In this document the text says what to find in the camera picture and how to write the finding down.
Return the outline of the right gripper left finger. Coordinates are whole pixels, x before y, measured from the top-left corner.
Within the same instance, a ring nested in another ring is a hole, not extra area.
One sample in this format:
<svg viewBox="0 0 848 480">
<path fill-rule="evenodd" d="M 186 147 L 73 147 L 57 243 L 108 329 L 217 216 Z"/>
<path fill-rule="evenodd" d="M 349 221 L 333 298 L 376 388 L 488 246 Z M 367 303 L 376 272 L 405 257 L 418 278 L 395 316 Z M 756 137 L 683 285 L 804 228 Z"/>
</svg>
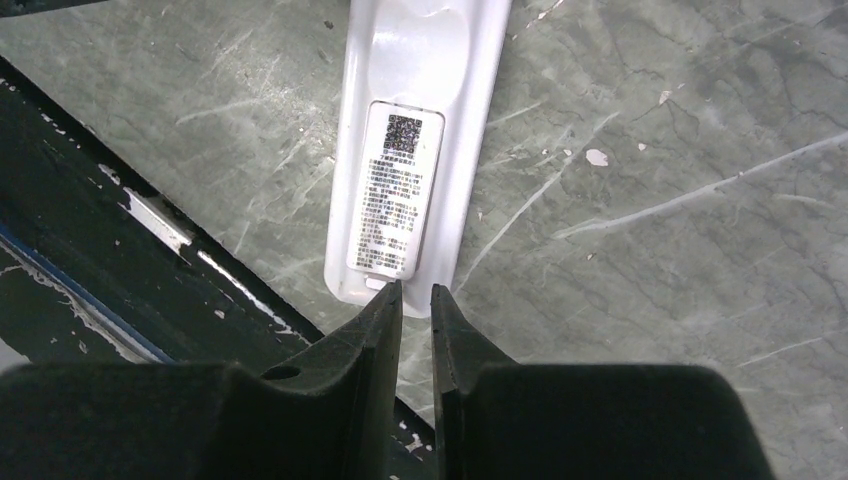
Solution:
<svg viewBox="0 0 848 480">
<path fill-rule="evenodd" d="M 385 285 L 254 375 L 238 364 L 28 364 L 1 377 L 5 479 L 381 479 L 403 317 Z"/>
</svg>

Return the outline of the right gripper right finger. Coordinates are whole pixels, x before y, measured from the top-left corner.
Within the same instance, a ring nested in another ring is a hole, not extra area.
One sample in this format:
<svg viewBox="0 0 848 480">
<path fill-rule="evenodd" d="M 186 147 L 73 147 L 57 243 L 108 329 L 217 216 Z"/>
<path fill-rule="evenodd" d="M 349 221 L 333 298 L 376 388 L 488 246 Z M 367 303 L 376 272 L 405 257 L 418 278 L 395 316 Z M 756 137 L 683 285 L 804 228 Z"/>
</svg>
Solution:
<svg viewBox="0 0 848 480">
<path fill-rule="evenodd" d="M 522 364 L 431 296 L 442 479 L 770 479 L 718 372 L 673 364 Z"/>
</svg>

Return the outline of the white remote control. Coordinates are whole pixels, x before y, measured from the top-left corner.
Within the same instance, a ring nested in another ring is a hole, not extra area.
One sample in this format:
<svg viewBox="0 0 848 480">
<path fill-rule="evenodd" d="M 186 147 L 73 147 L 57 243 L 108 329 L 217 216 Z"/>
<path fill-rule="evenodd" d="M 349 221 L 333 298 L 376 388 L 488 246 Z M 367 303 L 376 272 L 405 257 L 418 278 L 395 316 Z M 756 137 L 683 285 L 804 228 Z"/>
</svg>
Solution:
<svg viewBox="0 0 848 480">
<path fill-rule="evenodd" d="M 397 281 L 404 313 L 426 318 L 451 284 L 510 10 L 351 3 L 324 263 L 337 299 Z"/>
</svg>

